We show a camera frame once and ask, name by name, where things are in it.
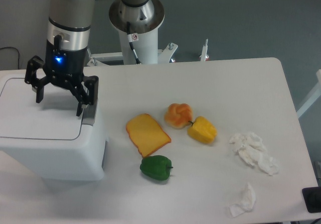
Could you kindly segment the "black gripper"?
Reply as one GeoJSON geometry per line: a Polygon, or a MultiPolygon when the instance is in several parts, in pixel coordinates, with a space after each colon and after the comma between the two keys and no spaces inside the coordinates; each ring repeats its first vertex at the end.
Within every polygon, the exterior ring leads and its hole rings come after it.
{"type": "Polygon", "coordinates": [[[25,83],[30,84],[36,92],[36,103],[44,98],[44,86],[51,83],[61,88],[67,88],[78,101],[76,116],[83,112],[83,106],[94,105],[98,100],[98,76],[85,76],[83,68],[87,48],[81,50],[63,49],[63,36],[57,34],[54,43],[47,42],[46,58],[33,56],[27,63],[25,83]],[[42,69],[46,74],[37,77],[37,71],[42,69]]]}

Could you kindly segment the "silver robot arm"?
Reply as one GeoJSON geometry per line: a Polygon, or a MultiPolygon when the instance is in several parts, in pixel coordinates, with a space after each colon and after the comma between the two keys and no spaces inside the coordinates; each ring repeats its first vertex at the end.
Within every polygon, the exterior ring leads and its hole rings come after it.
{"type": "Polygon", "coordinates": [[[98,98],[97,76],[83,73],[95,0],[51,0],[46,56],[32,57],[27,64],[25,83],[44,97],[47,84],[69,90],[78,101],[76,115],[98,98]]]}

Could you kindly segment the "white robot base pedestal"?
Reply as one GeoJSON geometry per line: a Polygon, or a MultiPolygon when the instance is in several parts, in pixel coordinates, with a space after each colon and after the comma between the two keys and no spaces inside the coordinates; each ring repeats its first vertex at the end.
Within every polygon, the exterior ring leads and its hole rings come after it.
{"type": "Polygon", "coordinates": [[[109,18],[119,34],[123,64],[156,64],[158,29],[164,21],[159,0],[115,0],[109,18]]]}

